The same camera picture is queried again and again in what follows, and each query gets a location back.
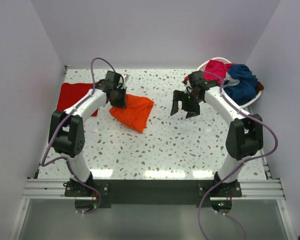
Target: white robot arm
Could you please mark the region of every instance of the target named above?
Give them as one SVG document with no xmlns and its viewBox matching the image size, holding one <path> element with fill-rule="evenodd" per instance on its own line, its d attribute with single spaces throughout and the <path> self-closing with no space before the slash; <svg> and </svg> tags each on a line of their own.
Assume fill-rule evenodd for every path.
<svg viewBox="0 0 300 240">
<path fill-rule="evenodd" d="M 178 112 L 178 102 L 182 102 L 182 109 L 187 112 L 185 118 L 191 118 L 200 115 L 199 103 L 204 101 L 211 105 L 225 120 L 229 126 L 229 132 L 226 140 L 226 149 L 228 154 L 223 166 L 215 174 L 217 181 L 224 179 L 229 173 L 240 165 L 246 157 L 254 156 L 258 150 L 263 147 L 262 126 L 250 119 L 247 119 L 224 100 L 220 93 L 220 85 L 217 81 L 206 81 L 201 71 L 191 73 L 189 81 L 185 83 L 185 91 L 175 90 L 173 93 L 173 105 L 171 115 Z M 246 115 L 249 112 L 240 108 L 228 95 L 224 95 L 237 109 Z M 224 181 L 225 184 L 232 183 L 238 179 L 242 167 Z"/>
<path fill-rule="evenodd" d="M 69 126 L 68 131 L 61 129 L 56 138 L 53 139 L 52 147 L 68 160 L 74 175 L 84 183 L 91 177 L 91 172 L 82 153 L 85 144 L 83 124 L 107 102 L 110 102 L 112 106 L 125 108 L 127 80 L 128 75 L 122 76 L 116 72 L 108 71 L 105 79 L 97 82 L 95 89 L 90 89 L 76 104 L 64 112 L 55 111 L 52 114 L 49 141 L 51 141 L 52 134 L 60 121 L 66 115 L 71 114 L 71 117 L 64 124 L 64 127 Z M 71 179 L 77 181 L 74 175 L 71 176 Z"/>
</svg>

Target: laundry basket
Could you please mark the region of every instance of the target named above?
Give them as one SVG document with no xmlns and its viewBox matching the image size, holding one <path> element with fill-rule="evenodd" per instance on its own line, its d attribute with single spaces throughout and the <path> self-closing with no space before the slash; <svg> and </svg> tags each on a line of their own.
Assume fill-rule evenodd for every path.
<svg viewBox="0 0 300 240">
<path fill-rule="evenodd" d="M 225 59 L 223 57 L 214 57 L 214 58 L 211 58 L 211 60 L 216 60 L 216 61 L 219 61 L 219 62 L 222 62 L 224 64 L 231 64 L 231 62 L 228 60 L 228 59 Z M 197 68 L 197 71 L 204 71 L 206 70 L 206 66 L 208 64 L 210 60 L 202 63 L 198 68 Z M 244 105 L 241 105 L 240 107 L 241 108 L 246 108 L 248 107 L 249 105 L 251 105 L 252 103 L 254 103 L 260 96 L 261 96 L 261 92 L 262 91 L 259 91 L 258 94 L 255 96 L 255 98 L 251 99 L 249 102 L 247 102 L 246 104 Z"/>
</svg>

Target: red cloth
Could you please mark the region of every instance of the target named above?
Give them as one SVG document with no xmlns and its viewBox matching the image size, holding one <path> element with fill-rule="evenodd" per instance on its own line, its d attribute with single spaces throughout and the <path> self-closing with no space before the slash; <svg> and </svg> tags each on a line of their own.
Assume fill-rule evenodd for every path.
<svg viewBox="0 0 300 240">
<path fill-rule="evenodd" d="M 144 96 L 130 94 L 126 94 L 125 97 L 126 108 L 113 107 L 109 112 L 123 125 L 142 133 L 147 126 L 154 101 Z"/>
<path fill-rule="evenodd" d="M 58 111 L 64 111 L 76 104 L 82 97 L 84 97 L 89 89 L 91 89 L 92 83 L 64 83 L 61 86 L 60 96 L 56 109 Z M 97 116 L 98 110 L 96 110 L 92 116 Z"/>
<path fill-rule="evenodd" d="M 232 64 L 234 64 L 234 63 L 223 63 L 223 62 L 217 61 L 217 60 L 210 60 L 208 62 L 208 64 L 205 66 L 205 71 L 213 73 L 213 74 L 217 74 L 219 77 L 224 79 L 226 77 L 226 72 L 228 72 L 228 70 L 230 69 Z M 203 77 L 207 81 L 217 80 L 217 82 L 221 84 L 220 79 L 217 78 L 216 76 L 213 76 L 212 74 L 203 73 Z M 188 76 L 186 76 L 184 78 L 184 80 L 186 82 L 188 82 L 189 81 Z"/>
</svg>

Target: speckled white table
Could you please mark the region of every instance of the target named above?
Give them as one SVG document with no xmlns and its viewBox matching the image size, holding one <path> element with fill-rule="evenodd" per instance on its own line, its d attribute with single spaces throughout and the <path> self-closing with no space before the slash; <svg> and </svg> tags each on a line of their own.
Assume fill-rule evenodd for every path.
<svg viewBox="0 0 300 240">
<path fill-rule="evenodd" d="M 95 79 L 105 77 L 106 69 L 96 69 Z M 170 116 L 174 90 L 183 90 L 181 81 L 190 69 L 117 69 L 129 74 L 127 92 L 154 101 L 143 134 L 125 127 L 101 108 L 85 125 L 83 155 L 97 179 L 212 179 L 227 154 L 228 126 L 208 104 L 201 103 L 201 115 L 186 119 L 180 110 Z M 91 83 L 89 69 L 70 69 L 68 83 Z M 58 155 L 52 149 L 49 158 Z M 39 169 L 39 179 L 68 179 L 63 160 Z M 248 162 L 240 180 L 266 179 L 262 160 Z"/>
</svg>

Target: blue cloth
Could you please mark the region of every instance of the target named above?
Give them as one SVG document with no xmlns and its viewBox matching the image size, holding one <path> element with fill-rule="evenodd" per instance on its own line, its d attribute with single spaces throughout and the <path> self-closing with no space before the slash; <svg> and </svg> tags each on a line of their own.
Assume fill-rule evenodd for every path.
<svg viewBox="0 0 300 240">
<path fill-rule="evenodd" d="M 228 74 L 233 79 L 240 80 L 238 85 L 225 86 L 224 91 L 239 106 L 246 104 L 256 97 L 258 79 L 244 64 L 234 64 L 230 67 Z"/>
</svg>

